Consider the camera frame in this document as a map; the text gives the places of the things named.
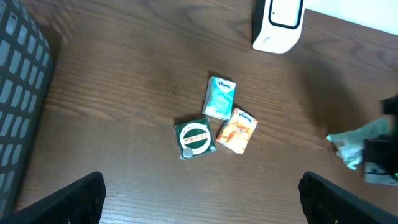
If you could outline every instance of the brown wood surface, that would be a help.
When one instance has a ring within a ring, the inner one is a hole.
[[[397,93],[397,36],[306,10],[277,55],[251,47],[253,0],[22,2],[61,49],[17,209],[98,170],[101,223],[306,223],[312,170],[398,215],[397,188],[363,183],[325,141]],[[217,73],[259,125],[243,155],[183,161],[173,125],[201,113]]]

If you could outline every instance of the blue packet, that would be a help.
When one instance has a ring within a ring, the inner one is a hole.
[[[211,77],[207,86],[202,113],[222,120],[231,118],[236,83]]]

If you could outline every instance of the white device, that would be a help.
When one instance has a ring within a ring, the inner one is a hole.
[[[258,0],[253,18],[253,48],[285,53],[299,40],[304,0]]]

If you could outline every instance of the crumpled plastic packet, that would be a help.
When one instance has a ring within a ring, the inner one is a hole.
[[[348,168],[356,170],[362,162],[364,140],[374,139],[388,133],[388,120],[379,118],[354,131],[330,134],[326,138],[337,148],[337,156],[343,159]]]

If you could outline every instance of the green packet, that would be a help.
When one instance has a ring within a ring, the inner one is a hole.
[[[174,126],[181,159],[216,151],[213,135],[207,118]]]

